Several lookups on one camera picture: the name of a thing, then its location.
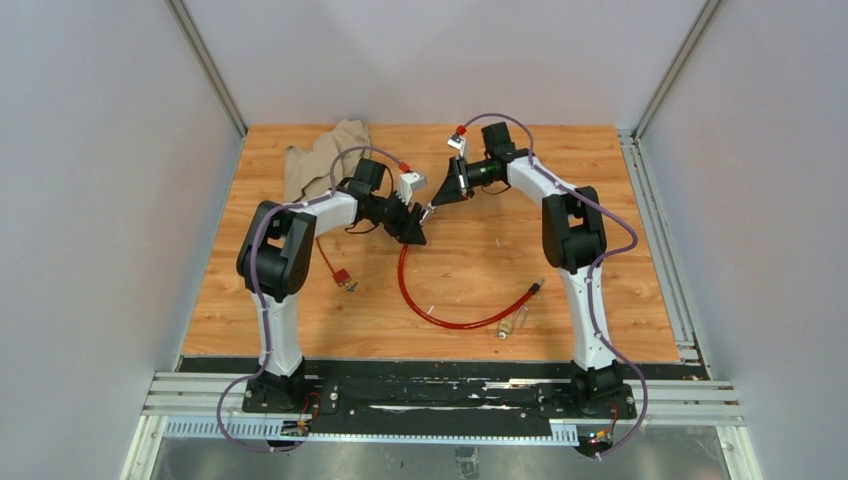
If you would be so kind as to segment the silver key with ring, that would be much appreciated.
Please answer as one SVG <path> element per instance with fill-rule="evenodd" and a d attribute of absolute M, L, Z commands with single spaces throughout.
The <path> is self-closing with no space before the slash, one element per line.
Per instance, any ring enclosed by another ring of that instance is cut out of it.
<path fill-rule="evenodd" d="M 433 205 L 428 204 L 422 212 L 420 224 L 423 225 L 434 214 L 435 210 L 436 208 Z"/>

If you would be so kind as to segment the red cable lock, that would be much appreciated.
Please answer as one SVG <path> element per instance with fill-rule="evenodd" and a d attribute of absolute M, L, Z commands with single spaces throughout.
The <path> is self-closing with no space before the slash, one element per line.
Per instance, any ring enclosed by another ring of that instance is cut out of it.
<path fill-rule="evenodd" d="M 495 311 L 494 307 L 485 306 L 484 302 L 479 299 L 464 301 L 460 298 L 455 298 L 450 302 L 445 300 L 439 304 L 437 304 L 436 301 L 433 301 L 431 305 L 432 310 L 429 308 L 425 309 L 413 297 L 410 292 L 410 286 L 406 280 L 408 256 L 409 246 L 403 245 L 400 249 L 397 261 L 397 285 L 401 297 L 415 315 L 432 325 L 444 329 L 475 330 L 499 324 L 503 320 L 513 319 L 517 315 L 517 312 L 526 306 L 526 304 L 539 292 L 544 284 L 544 279 L 537 280 L 513 302 L 509 305 L 504 305 L 503 308 L 498 311 Z M 460 313 L 460 316 L 455 319 L 445 319 L 436 316 L 435 310 L 442 303 L 445 304 L 451 313 Z"/>

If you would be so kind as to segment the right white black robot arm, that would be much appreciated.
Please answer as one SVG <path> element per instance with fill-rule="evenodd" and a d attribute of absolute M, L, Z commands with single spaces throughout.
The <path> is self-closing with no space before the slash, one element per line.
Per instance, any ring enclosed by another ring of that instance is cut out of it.
<path fill-rule="evenodd" d="M 457 153 L 449 160 L 432 206 L 467 200 L 475 188 L 502 182 L 540 207 L 543 253 L 564 285 L 574 334 L 572 404 L 588 417 L 603 410 L 620 418 L 636 417 L 622 359 L 608 338 L 601 286 L 607 238 L 596 190 L 563 181 L 533 151 L 516 148 L 503 122 L 482 129 L 485 157 L 470 162 L 465 132 L 460 125 L 447 141 Z"/>

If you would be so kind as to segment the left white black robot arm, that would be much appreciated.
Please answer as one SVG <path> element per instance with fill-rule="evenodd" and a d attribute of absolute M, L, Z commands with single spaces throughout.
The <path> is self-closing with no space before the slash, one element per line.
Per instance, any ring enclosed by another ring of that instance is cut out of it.
<path fill-rule="evenodd" d="M 412 199 L 426 186 L 425 176 L 405 170 L 383 197 L 376 191 L 385 170 L 381 163 L 361 159 L 352 176 L 313 199 L 288 204 L 266 200 L 257 206 L 236 261 L 260 322 L 259 368 L 246 388 L 257 406 L 293 413 L 307 402 L 297 303 L 318 236 L 367 220 L 400 244 L 425 244 L 425 208 Z"/>

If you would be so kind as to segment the beige cloth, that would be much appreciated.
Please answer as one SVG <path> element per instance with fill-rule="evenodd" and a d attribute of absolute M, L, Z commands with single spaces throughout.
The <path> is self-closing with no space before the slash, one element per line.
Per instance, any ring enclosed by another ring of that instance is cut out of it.
<path fill-rule="evenodd" d="M 333 167 L 335 182 L 330 178 L 330 168 L 337 154 L 354 146 L 370 145 L 369 126 L 363 120 L 341 120 L 332 130 L 317 137 L 310 149 L 295 145 L 284 151 L 284 202 L 293 203 L 312 199 L 323 194 L 334 183 L 351 176 L 365 150 L 345 155 Z"/>

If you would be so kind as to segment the brass padlock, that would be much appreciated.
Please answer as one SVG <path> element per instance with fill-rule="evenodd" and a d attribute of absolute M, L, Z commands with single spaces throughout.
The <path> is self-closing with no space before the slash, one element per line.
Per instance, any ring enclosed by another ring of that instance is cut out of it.
<path fill-rule="evenodd" d="M 511 317 L 504 317 L 496 328 L 496 337 L 499 339 L 509 338 L 516 329 L 523 328 L 529 316 L 529 308 L 526 305 L 518 307 Z"/>

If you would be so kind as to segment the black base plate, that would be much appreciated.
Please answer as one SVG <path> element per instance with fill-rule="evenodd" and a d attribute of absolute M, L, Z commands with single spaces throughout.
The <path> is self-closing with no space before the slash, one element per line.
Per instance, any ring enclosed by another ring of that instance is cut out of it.
<path fill-rule="evenodd" d="M 299 399 L 263 376 L 236 402 L 238 413 L 289 416 L 254 428 L 272 448 L 343 435 L 530 439 L 554 420 L 611 426 L 641 411 L 638 376 L 621 364 L 581 380 L 572 363 L 307 360 L 296 378 Z"/>

